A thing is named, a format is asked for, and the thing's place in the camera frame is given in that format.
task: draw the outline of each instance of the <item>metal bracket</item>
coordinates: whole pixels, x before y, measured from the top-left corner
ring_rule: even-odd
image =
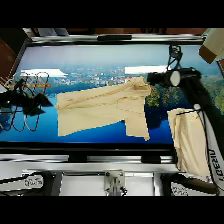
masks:
[[[107,196],[122,196],[127,193],[125,189],[125,174],[122,170],[105,171],[104,190]]]

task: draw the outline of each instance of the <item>folded beige garment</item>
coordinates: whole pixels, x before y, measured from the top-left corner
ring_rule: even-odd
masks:
[[[199,55],[209,64],[224,58],[224,28],[211,28],[199,49]]]
[[[177,108],[168,112],[174,147],[177,152],[177,167],[182,172],[198,176],[209,176],[206,159],[206,140],[199,115],[196,112]]]
[[[143,77],[125,84],[57,95],[58,135],[102,127],[121,120],[126,123],[126,135],[149,139],[144,104],[151,87]]]

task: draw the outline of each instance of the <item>black border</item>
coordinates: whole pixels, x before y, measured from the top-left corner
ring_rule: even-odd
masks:
[[[60,41],[60,39],[46,39],[40,40],[27,38],[19,52],[19,55],[10,71],[10,74],[14,74],[20,60],[26,50],[26,47],[35,46],[63,46],[63,45],[124,45],[124,44],[179,44],[179,45],[200,45],[203,43],[201,41],[194,40],[169,40],[169,41],[97,41],[97,40],[73,40],[70,38],[68,42]],[[173,144],[139,144],[139,143],[55,143],[55,142],[1,142],[0,153],[29,153],[29,154],[64,154],[64,153],[79,153],[88,155],[100,155],[110,154],[110,155],[160,155],[160,156],[173,156],[174,155]]]

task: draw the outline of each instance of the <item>beige cloth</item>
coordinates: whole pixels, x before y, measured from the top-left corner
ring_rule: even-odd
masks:
[[[199,49],[199,55],[209,64],[224,59],[224,28],[211,28]]]
[[[177,115],[188,111],[192,110],[178,108],[168,112],[170,129],[178,157],[177,167],[182,172],[209,176],[205,133],[199,115],[197,112]]]
[[[149,139],[144,104],[151,87],[143,77],[125,84],[94,88],[57,95],[58,135],[102,127],[121,120],[126,135]]]

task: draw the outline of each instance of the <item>screen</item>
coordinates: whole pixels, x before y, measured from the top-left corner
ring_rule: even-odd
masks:
[[[217,63],[207,64],[198,54],[199,45],[181,46],[182,67],[194,67],[202,73],[202,82],[210,92],[220,118],[224,117],[224,79]],[[133,76],[125,74],[125,67],[164,66],[169,57],[168,45],[79,45],[28,47],[17,68],[56,69],[58,77],[50,77],[51,88],[46,96],[53,107],[42,108],[45,113],[27,118],[23,130],[24,115],[17,113],[14,126],[5,131],[0,127],[0,141],[9,142],[63,142],[63,143],[140,143],[173,144],[167,111],[175,108],[192,108],[179,88],[152,87],[152,93],[145,98],[145,117],[150,140],[143,137],[126,136],[125,122],[78,131],[67,136],[58,136],[58,115],[56,96],[62,92],[86,90],[107,85],[117,85]],[[13,115],[0,114],[3,127],[10,126]]]

